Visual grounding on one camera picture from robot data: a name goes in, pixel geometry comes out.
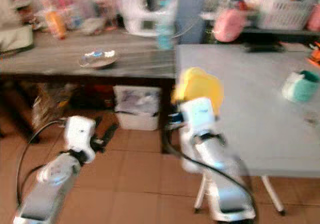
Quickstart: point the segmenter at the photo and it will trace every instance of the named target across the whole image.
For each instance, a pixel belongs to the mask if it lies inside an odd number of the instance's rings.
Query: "tiled floor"
[[[94,117],[101,112],[74,111]],[[114,120],[104,114],[97,132]],[[0,126],[6,137],[0,140],[0,223],[12,223],[15,213],[15,173],[17,157],[25,141],[3,115]],[[41,143],[30,148],[24,173],[45,163],[63,150],[62,129],[52,127],[41,135]],[[319,224],[320,179],[272,178],[287,215],[280,216],[258,177],[253,177],[258,202],[259,224]],[[182,170],[172,155],[160,154],[158,131],[118,129],[103,154],[85,165],[75,187],[67,196],[59,224],[209,224],[207,208],[193,213],[199,175]]]

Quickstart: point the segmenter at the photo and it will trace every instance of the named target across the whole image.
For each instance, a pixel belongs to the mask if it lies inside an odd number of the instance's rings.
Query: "green cup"
[[[308,70],[303,70],[299,74],[304,77],[294,83],[292,99],[298,102],[307,102],[315,95],[320,77]]]

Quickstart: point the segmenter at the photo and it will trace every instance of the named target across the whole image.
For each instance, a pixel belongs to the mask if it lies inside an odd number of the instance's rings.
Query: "white table leg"
[[[200,189],[198,191],[198,195],[196,196],[195,204],[194,204],[194,213],[198,213],[201,209],[201,204],[204,200],[205,192],[206,192],[206,186],[207,186],[207,179],[206,175],[202,175],[202,181],[200,184]]]
[[[265,186],[266,191],[268,192],[269,196],[271,197],[271,200],[275,206],[275,209],[284,216],[286,214],[284,205],[282,204],[280,198],[278,197],[276,191],[274,190],[274,187],[272,186],[269,177],[267,175],[261,176],[262,182]]]

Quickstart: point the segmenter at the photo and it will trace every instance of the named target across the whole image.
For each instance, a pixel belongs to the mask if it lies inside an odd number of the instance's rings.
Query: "white storage bin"
[[[113,90],[117,103],[119,103],[119,101],[123,98],[124,90],[137,90],[145,92],[158,91],[159,93],[161,91],[159,87],[127,85],[116,85],[113,87]],[[116,116],[119,120],[120,126],[123,129],[154,131],[158,128],[159,114],[157,116],[144,116],[117,112]]]
[[[302,30],[318,0],[261,0],[260,29]]]

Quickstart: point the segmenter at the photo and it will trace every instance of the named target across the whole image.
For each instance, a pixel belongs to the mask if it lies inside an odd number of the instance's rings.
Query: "gray table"
[[[175,83],[175,52],[158,49],[155,38],[129,35],[122,29],[98,36],[68,32],[64,40],[57,40],[50,33],[37,32],[34,35],[34,45],[32,50],[1,60],[3,81],[160,87],[159,119],[163,127],[170,110],[170,94]],[[82,55],[94,50],[116,50],[119,59],[106,69],[79,66],[78,60]],[[5,104],[8,109],[11,108],[10,104]],[[23,123],[14,109],[11,108],[10,111],[17,123]],[[22,125],[21,130],[26,137],[30,135],[27,123]]]
[[[292,103],[281,93],[288,75],[320,68],[308,53],[246,53],[239,45],[180,45],[177,73],[200,67],[224,86],[218,126],[251,175],[320,177],[320,91],[308,103]]]

